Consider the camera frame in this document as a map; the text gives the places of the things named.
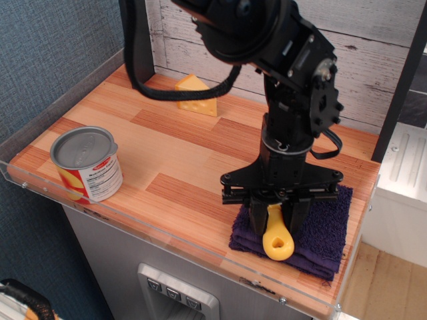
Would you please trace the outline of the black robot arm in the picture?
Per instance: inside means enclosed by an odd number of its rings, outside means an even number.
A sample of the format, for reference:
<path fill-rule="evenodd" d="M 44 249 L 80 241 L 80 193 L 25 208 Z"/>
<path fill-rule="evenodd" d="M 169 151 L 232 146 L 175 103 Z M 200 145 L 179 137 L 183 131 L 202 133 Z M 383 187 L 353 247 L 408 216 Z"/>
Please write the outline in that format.
<path fill-rule="evenodd" d="M 335 199 L 341 172 L 310 165 L 315 139 L 338 148 L 331 126 L 343 109 L 334 86 L 334 46 L 301 17 L 294 1 L 178 1 L 193 17 L 206 49 L 235 66 L 253 65 L 264 75 L 268 111 L 260 153 L 249 166 L 222 176 L 225 204 L 242 204 L 254 233 L 265 233 L 268 205 L 280 203 L 295 233 L 314 201 Z"/>

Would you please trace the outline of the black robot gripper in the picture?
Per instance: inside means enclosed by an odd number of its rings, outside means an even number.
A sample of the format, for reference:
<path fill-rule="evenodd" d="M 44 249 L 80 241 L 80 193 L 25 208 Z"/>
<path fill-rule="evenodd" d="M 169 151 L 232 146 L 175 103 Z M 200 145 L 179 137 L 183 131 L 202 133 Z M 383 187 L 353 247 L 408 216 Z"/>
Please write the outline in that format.
<path fill-rule="evenodd" d="M 307 163 L 306 155 L 279 153 L 261 144 L 260 155 L 252 164 L 221 176 L 222 203 L 250 203 L 251 228 L 263 235 L 268 204 L 284 202 L 284 222 L 295 235 L 310 212 L 312 199 L 336 199 L 344 178 L 340 171 Z"/>

